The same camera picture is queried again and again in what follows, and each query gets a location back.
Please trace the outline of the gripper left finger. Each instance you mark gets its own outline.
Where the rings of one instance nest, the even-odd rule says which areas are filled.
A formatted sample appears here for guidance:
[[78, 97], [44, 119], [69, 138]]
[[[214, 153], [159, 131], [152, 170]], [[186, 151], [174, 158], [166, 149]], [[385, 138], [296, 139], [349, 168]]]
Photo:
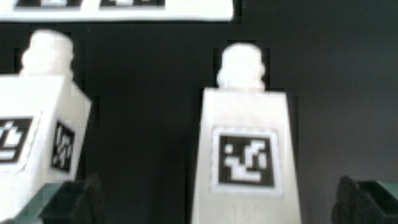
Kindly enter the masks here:
[[39, 224], [106, 224], [99, 177], [49, 183], [40, 188]]

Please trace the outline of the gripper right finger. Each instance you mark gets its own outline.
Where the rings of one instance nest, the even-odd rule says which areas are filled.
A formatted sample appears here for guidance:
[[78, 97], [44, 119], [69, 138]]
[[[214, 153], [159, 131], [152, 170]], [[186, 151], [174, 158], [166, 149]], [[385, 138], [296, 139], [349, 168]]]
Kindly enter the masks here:
[[330, 220], [332, 224], [398, 224], [398, 182], [342, 176]]

